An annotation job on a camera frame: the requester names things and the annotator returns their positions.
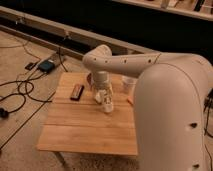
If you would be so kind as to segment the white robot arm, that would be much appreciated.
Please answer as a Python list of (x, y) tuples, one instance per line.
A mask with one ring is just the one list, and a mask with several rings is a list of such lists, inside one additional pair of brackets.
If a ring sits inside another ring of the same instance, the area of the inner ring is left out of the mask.
[(192, 53), (114, 56), (100, 45), (86, 53), (92, 73), (135, 77), (134, 122), (140, 171), (208, 171), (204, 102), (213, 90), (213, 65)]

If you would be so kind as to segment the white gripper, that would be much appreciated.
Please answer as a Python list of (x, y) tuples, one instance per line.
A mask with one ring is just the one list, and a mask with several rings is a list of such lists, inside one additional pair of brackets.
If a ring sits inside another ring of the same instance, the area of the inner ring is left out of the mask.
[[(98, 104), (101, 104), (102, 103), (101, 89), (106, 89), (109, 86), (110, 83), (109, 73), (105, 71), (93, 72), (92, 78), (94, 81), (95, 88), (98, 89), (95, 93), (94, 99)], [(113, 97), (112, 87), (108, 87), (106, 91), (110, 97)]]

